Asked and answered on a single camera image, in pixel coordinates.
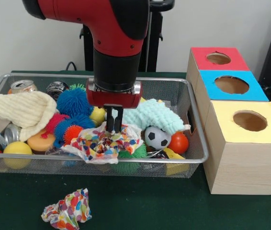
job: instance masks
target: red spiky ball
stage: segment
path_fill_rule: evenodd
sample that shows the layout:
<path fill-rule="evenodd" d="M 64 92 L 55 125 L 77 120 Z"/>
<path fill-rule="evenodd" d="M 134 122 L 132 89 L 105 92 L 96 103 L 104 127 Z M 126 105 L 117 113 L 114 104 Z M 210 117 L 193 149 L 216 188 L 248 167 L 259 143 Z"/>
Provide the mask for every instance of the red spiky ball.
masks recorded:
<path fill-rule="evenodd" d="M 48 133 L 53 134 L 55 131 L 56 126 L 63 120 L 69 119 L 68 115 L 56 113 L 53 117 L 49 120 L 48 124 L 46 125 L 45 129 Z"/>
<path fill-rule="evenodd" d="M 82 130 L 83 128 L 77 125 L 72 125 L 68 127 L 63 136 L 64 143 L 66 145 L 69 145 L 72 139 L 77 138 Z"/>

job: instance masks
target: black and white ball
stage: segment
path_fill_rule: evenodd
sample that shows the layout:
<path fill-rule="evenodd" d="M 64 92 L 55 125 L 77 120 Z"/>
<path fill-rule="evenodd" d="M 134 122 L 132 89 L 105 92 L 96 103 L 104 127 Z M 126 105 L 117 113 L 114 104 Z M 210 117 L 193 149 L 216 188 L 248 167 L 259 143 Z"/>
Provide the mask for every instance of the black and white ball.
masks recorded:
<path fill-rule="evenodd" d="M 145 142 L 156 150 L 166 148 L 171 140 L 171 135 L 157 127 L 148 127 L 145 130 Z"/>

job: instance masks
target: wire mesh basket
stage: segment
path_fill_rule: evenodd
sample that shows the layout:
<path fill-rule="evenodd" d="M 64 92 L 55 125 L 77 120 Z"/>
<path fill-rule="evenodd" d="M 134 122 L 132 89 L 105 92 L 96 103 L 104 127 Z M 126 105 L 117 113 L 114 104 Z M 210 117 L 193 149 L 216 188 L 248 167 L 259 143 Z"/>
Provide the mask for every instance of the wire mesh basket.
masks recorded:
<path fill-rule="evenodd" d="M 10 85 L 19 80 L 33 80 L 38 90 L 45 92 L 54 81 L 67 85 L 85 84 L 92 76 L 10 73 L 0 78 L 0 93 L 6 94 Z M 183 79 L 138 78 L 142 82 L 143 98 L 162 100 L 180 116 L 191 130 L 184 134 L 189 148 L 178 159 L 119 159 L 116 165 L 86 164 L 78 156 L 0 154 L 0 173 L 112 175 L 190 178 L 198 165 L 208 158 L 207 144 L 201 127 L 191 85 Z"/>

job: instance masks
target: yellow ball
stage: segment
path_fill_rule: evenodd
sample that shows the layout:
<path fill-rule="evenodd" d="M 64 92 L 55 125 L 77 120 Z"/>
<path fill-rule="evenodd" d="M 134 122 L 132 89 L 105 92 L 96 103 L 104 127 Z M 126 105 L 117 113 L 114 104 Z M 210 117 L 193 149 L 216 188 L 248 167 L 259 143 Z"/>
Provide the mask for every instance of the yellow ball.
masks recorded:
<path fill-rule="evenodd" d="M 94 107 L 94 110 L 90 115 L 90 118 L 94 122 L 95 127 L 100 126 L 102 122 L 105 121 L 105 114 L 106 111 L 103 108 Z"/>
<path fill-rule="evenodd" d="M 9 144 L 3 153 L 10 154 L 32 154 L 32 150 L 29 145 L 21 141 L 16 141 Z M 14 158 L 4 158 L 5 164 L 12 169 L 22 169 L 25 168 L 31 161 L 31 159 L 14 159 Z"/>

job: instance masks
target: orange toy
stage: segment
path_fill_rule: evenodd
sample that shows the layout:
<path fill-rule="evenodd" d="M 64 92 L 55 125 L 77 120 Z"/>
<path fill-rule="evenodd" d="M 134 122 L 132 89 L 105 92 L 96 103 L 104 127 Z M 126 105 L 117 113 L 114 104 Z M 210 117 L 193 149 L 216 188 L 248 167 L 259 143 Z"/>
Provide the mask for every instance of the orange toy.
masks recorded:
<path fill-rule="evenodd" d="M 69 145 L 72 139 L 77 138 L 82 130 L 83 128 L 77 125 L 72 125 L 68 127 L 63 136 L 64 143 L 66 145 Z"/>
<path fill-rule="evenodd" d="M 41 136 L 43 133 L 45 133 L 45 129 L 27 140 L 27 143 L 34 154 L 45 154 L 45 151 L 48 150 L 55 141 L 55 136 L 53 134 L 49 134 L 47 138 L 43 138 Z"/>
<path fill-rule="evenodd" d="M 189 140 L 182 132 L 175 133 L 168 146 L 169 149 L 173 150 L 175 153 L 184 154 L 189 147 Z"/>

